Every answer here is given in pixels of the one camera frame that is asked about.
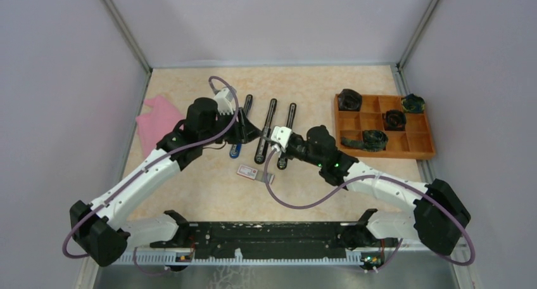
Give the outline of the blue stapler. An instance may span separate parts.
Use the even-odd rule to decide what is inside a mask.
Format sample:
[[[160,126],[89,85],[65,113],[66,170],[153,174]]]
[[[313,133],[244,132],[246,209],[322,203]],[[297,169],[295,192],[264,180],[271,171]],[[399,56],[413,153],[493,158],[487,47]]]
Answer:
[[[253,103],[253,95],[248,94],[246,96],[246,99],[245,99],[245,102],[244,102],[244,105],[243,105],[243,110],[244,110],[244,113],[245,113],[246,116],[248,116],[248,114],[249,114],[249,112],[251,110],[252,103]],[[237,158],[239,156],[239,154],[240,154],[241,146],[242,146],[242,144],[234,144],[234,145],[232,145],[231,148],[230,148],[229,156],[231,158]]]

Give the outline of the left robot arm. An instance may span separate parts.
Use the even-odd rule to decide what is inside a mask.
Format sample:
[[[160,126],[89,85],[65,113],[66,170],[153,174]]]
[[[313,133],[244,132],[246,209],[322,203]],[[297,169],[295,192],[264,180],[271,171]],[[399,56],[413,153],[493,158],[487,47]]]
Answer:
[[[190,238],[179,214],[165,212],[153,219],[127,222],[128,216],[168,179],[202,156],[205,145],[245,144],[260,138],[261,129],[248,119],[243,108],[225,99],[198,98],[186,117],[156,142],[145,161],[100,197],[89,203],[75,202],[69,210],[71,230],[62,245],[66,257],[73,240],[100,267],[116,262],[129,249],[159,241],[175,247]]]

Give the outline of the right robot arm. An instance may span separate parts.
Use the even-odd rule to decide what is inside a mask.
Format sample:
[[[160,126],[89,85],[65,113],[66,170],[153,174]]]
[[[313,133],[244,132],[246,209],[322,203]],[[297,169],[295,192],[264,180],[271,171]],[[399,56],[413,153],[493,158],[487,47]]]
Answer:
[[[281,146],[283,157],[318,166],[326,183],[399,209],[366,211],[357,227],[361,244],[372,246],[385,238],[419,240],[433,252],[448,256],[463,237],[471,216],[447,182],[405,181],[376,170],[339,150],[323,125],[311,128],[305,138],[288,127],[277,128],[271,138]]]

